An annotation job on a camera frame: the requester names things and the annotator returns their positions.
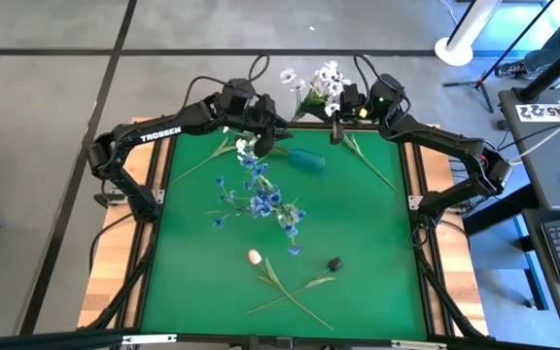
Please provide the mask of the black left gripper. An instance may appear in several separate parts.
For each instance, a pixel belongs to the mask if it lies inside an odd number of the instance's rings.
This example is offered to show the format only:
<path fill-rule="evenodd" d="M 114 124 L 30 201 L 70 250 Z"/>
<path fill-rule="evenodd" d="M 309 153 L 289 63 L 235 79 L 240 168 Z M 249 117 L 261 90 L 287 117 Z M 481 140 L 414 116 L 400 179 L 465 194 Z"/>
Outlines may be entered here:
<path fill-rule="evenodd" d="M 262 158 L 269 154 L 278 139 L 289 139 L 293 134 L 286 129 L 289 122 L 277 115 L 275 101 L 263 94 L 249 107 L 242 118 L 241 128 L 259 136 L 254 145 L 254 154 Z"/>

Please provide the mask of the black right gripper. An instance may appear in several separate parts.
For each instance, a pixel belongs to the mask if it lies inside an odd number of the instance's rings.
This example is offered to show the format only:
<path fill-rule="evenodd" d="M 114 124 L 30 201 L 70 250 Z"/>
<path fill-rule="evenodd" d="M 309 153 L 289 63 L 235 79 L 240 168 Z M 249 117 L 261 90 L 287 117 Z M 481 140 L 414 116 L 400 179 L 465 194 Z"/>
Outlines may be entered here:
<path fill-rule="evenodd" d="M 311 108 L 315 111 L 307 111 L 304 115 L 320 122 L 332 122 L 331 143 L 336 145 L 343 140 L 345 127 L 358 129 L 365 124 L 368 116 L 366 103 L 367 97 L 359 93 L 356 84 L 344 85 L 338 101 L 315 99 L 311 102 Z M 328 116 L 325 111 L 332 111 L 332 116 Z"/>

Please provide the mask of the blue glass vase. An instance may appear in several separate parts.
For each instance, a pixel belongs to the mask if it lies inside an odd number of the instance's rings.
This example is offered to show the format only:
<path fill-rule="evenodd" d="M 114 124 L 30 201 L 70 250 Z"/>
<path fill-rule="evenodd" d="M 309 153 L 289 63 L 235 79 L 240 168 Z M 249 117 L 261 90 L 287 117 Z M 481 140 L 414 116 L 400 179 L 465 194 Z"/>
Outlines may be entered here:
<path fill-rule="evenodd" d="M 300 148 L 290 149 L 288 159 L 292 165 L 310 171 L 323 171 L 327 160 L 324 156 Z"/>

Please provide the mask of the deep pink artificial tulip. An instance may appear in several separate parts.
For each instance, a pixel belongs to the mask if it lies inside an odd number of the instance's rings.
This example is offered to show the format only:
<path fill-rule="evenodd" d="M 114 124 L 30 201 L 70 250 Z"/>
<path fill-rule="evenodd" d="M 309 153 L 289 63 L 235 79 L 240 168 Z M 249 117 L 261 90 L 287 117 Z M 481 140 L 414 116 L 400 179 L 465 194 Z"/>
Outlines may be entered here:
<path fill-rule="evenodd" d="M 379 179 L 381 179 L 393 192 L 397 192 L 397 188 L 373 165 L 373 163 L 362 152 L 357 139 L 353 134 L 345 134 L 342 139 L 347 146 L 361 161 L 368 167 Z"/>

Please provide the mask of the black artificial tulip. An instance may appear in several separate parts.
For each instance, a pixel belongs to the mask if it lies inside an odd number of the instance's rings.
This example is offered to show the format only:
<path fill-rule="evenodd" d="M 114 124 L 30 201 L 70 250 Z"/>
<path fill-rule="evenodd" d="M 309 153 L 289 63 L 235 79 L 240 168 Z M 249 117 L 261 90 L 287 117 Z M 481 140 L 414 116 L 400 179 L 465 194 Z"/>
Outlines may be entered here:
<path fill-rule="evenodd" d="M 274 278 L 272 273 L 272 267 L 270 264 L 266 264 L 265 266 L 262 266 L 261 264 L 259 264 L 259 267 L 262 269 L 263 271 L 263 276 L 258 276 L 258 279 L 263 280 L 265 283 L 269 284 L 270 286 L 272 286 L 274 289 L 277 289 L 278 291 L 282 292 L 282 288 L 280 287 L 280 282 L 278 278 Z M 298 295 L 300 293 L 305 292 L 306 290 L 309 289 L 313 289 L 316 288 L 320 285 L 329 283 L 331 281 L 335 280 L 335 277 L 333 276 L 334 272 L 338 272 L 340 269 L 342 269 L 343 267 L 343 261 L 341 258 L 334 258 L 332 260 L 330 260 L 327 263 L 327 267 L 326 269 L 317 277 L 311 279 L 310 281 L 306 282 L 302 287 L 295 289 L 293 291 L 287 292 L 286 294 L 283 294 L 283 296 L 278 297 L 277 299 L 274 299 L 272 301 L 269 301 L 267 303 L 264 303 L 262 305 L 259 305 L 249 311 L 247 311 L 247 314 L 253 314 L 256 312 L 259 312 L 265 308 L 270 307 L 271 305 L 274 305 L 276 303 L 279 303 L 282 300 L 289 300 L 290 302 L 294 302 L 295 300 L 295 295 Z"/>
<path fill-rule="evenodd" d="M 181 175 L 177 176 L 175 179 L 171 180 L 169 182 L 169 184 L 173 184 L 175 182 L 178 182 L 179 180 L 181 180 L 182 178 L 186 177 L 187 175 L 189 175 L 190 173 L 194 172 L 196 169 L 198 169 L 199 167 L 201 167 L 202 165 L 206 164 L 208 161 L 217 158 L 221 155 L 224 155 L 226 153 L 230 153 L 232 151 L 236 150 L 236 146 L 234 142 L 229 142 L 228 141 L 228 137 L 226 137 L 221 144 L 216 148 L 216 150 L 206 159 L 202 160 L 201 162 L 199 162 L 198 164 L 194 165 L 193 167 L 191 167 L 190 169 L 186 170 L 184 173 L 182 173 Z"/>

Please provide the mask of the dense blue flower bunch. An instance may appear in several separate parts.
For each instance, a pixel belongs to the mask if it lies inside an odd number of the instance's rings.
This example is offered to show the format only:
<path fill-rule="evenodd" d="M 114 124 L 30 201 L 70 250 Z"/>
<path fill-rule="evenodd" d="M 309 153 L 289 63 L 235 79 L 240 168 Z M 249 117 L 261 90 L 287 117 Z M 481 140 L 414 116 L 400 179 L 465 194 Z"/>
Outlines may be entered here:
<path fill-rule="evenodd" d="M 269 168 L 268 163 L 259 162 L 253 156 L 239 155 L 237 159 L 251 176 L 251 179 L 245 183 L 245 189 L 253 191 L 249 199 L 248 211 L 255 218 L 273 215 L 278 226 L 290 240 L 289 254 L 298 256 L 303 251 L 296 241 L 298 224 L 304 219 L 305 212 L 298 208 L 296 200 L 285 201 L 279 187 L 264 176 Z"/>

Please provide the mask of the pale pink artificial tulip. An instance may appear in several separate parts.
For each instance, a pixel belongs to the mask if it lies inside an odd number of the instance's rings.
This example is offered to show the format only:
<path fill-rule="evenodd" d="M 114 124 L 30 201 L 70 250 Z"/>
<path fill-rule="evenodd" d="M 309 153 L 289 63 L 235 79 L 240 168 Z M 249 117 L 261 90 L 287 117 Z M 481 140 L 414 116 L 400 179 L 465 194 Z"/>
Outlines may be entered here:
<path fill-rule="evenodd" d="M 292 302 L 306 314 L 314 318 L 324 327 L 328 328 L 331 331 L 333 330 L 333 328 L 328 323 L 326 323 L 323 319 L 321 319 L 319 316 L 315 315 L 312 311 L 302 305 L 284 288 L 267 258 L 263 258 L 257 250 L 250 250 L 248 252 L 248 260 L 250 264 L 257 266 L 262 271 L 262 273 L 264 274 L 264 279 L 268 280 L 274 288 L 278 289 L 285 298 L 287 298 L 290 302 Z"/>

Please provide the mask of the white round pillar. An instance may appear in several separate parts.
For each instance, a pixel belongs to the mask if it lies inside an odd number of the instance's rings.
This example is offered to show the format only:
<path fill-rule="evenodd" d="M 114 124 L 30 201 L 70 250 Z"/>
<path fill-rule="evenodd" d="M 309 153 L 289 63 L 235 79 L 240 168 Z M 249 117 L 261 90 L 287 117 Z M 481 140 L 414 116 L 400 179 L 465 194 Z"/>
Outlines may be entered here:
<path fill-rule="evenodd" d="M 449 37 L 435 43 L 435 54 L 451 66 L 464 66 L 473 60 L 473 43 L 496 13 L 503 0 L 472 0 Z"/>

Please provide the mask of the black tripod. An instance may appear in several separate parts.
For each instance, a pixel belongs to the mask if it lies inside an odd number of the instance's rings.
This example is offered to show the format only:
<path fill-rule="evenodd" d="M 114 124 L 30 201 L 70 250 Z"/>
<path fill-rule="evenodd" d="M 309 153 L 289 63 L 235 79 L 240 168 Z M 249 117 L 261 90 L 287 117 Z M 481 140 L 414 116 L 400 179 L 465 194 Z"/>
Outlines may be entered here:
<path fill-rule="evenodd" d="M 446 82 L 442 83 L 441 86 L 443 88 L 471 88 L 477 91 L 482 97 L 485 102 L 486 110 L 489 113 L 493 113 L 495 111 L 494 104 L 492 102 L 489 90 L 486 85 L 486 81 L 495 71 L 495 68 L 502 63 L 513 51 L 514 48 L 518 45 L 518 43 L 522 40 L 522 38 L 530 31 L 530 29 L 535 25 L 535 23 L 542 17 L 542 15 L 549 9 L 552 5 L 554 0 L 532 0 L 534 3 L 539 3 L 542 5 L 541 9 L 535 14 L 535 16 L 524 26 L 523 29 L 519 31 L 516 37 L 510 42 L 507 48 L 503 51 L 497 51 L 497 59 L 493 63 L 493 65 L 484 73 L 482 73 L 478 78 L 471 80 L 471 81 L 461 81 L 461 82 Z M 480 53 L 480 51 L 476 52 L 473 50 L 473 58 L 476 58 L 476 55 Z"/>

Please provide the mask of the green table mat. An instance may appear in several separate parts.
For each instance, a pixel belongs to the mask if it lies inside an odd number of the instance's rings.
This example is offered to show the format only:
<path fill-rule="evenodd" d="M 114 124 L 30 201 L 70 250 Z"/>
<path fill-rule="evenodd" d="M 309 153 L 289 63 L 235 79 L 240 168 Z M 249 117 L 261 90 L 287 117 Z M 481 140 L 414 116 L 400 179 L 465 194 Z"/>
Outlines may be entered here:
<path fill-rule="evenodd" d="M 393 192 L 347 147 L 333 145 L 325 131 L 298 130 L 286 141 L 326 160 L 323 171 L 292 165 L 284 157 L 268 160 L 267 177 L 283 198 L 305 212 L 298 224 L 298 256 L 273 217 L 230 216 L 214 181 L 223 176 L 228 190 L 249 197 L 247 173 L 234 154 L 216 157 L 169 184 L 142 328 L 153 333 L 288 335 L 325 338 L 413 339 L 426 336 L 411 227 L 396 144 L 373 132 L 357 142 L 373 165 L 397 188 Z M 209 157 L 221 133 L 181 137 L 175 146 L 170 181 Z M 253 314 L 247 311 L 283 294 L 258 276 L 248 252 L 267 258 L 290 292 L 320 275 L 341 258 L 334 281 L 295 295 L 332 327 L 324 327 L 285 299 Z"/>

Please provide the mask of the white printed label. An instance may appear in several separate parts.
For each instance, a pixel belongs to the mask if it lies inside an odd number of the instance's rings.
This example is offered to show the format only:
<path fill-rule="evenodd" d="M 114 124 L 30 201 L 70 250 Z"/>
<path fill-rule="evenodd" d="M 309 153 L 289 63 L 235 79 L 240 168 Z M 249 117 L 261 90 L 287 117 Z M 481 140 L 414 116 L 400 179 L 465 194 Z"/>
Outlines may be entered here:
<path fill-rule="evenodd" d="M 560 100 L 556 103 L 516 104 L 514 109 L 524 123 L 560 123 Z"/>

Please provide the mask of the person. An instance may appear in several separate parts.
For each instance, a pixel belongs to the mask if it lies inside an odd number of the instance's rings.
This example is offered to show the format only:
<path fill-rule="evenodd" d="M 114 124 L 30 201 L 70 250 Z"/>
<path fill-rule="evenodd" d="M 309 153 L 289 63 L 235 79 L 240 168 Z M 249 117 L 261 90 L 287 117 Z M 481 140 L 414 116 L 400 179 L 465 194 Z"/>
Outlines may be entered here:
<path fill-rule="evenodd" d="M 498 78 L 533 79 L 560 58 L 560 26 L 539 49 L 528 52 L 522 59 L 499 64 Z"/>

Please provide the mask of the black pole stand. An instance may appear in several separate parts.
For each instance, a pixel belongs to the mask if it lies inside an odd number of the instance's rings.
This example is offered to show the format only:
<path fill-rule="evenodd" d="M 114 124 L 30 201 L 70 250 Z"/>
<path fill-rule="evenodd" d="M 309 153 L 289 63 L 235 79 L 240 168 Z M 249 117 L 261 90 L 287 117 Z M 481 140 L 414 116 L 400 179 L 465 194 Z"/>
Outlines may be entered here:
<path fill-rule="evenodd" d="M 540 95 L 560 78 L 560 57 L 549 65 L 535 80 L 525 88 L 515 87 L 516 98 L 524 103 L 535 103 Z"/>

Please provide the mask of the black aluminium table frame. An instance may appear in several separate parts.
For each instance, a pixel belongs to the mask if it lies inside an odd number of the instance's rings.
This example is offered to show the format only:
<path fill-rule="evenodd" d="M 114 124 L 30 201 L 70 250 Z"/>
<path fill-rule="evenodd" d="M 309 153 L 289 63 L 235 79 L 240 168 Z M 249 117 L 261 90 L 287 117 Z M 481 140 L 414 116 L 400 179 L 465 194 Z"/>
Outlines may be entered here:
<path fill-rule="evenodd" d="M 324 128 L 317 124 L 306 124 L 298 130 L 326 132 Z M 136 180 L 149 183 L 153 187 L 163 190 L 165 199 L 177 141 L 167 139 L 135 147 L 129 153 L 124 164 L 125 169 Z M 403 190 L 407 202 L 411 184 L 417 179 L 418 175 L 412 149 L 407 145 L 397 146 L 402 163 Z M 115 313 L 110 319 L 109 327 L 121 331 L 122 345 L 129 345 L 135 336 L 166 334 L 172 342 L 179 343 L 217 342 L 244 345 L 250 340 L 255 340 L 259 345 L 270 345 L 283 349 L 328 344 L 355 347 L 392 345 L 413 347 L 424 345 L 429 350 L 475 350 L 478 346 L 479 340 L 477 337 L 465 337 L 459 329 L 454 329 L 452 332 L 445 331 L 441 304 L 420 267 L 421 261 L 428 260 L 430 254 L 417 253 L 413 247 L 426 331 L 426 336 L 422 340 L 325 338 L 258 335 L 255 333 L 238 335 L 146 332 L 142 328 L 142 317 L 155 259 L 160 223 L 161 221 L 151 225 L 137 224 L 130 217 L 126 205 L 117 205 L 107 211 L 105 218 L 107 232 L 99 240 L 97 254 L 87 282 L 85 300 L 79 318 L 81 326 L 87 326 L 95 321 L 114 298 L 121 297 L 122 310 Z M 129 295 L 123 295 L 124 285 L 130 286 L 131 292 Z"/>

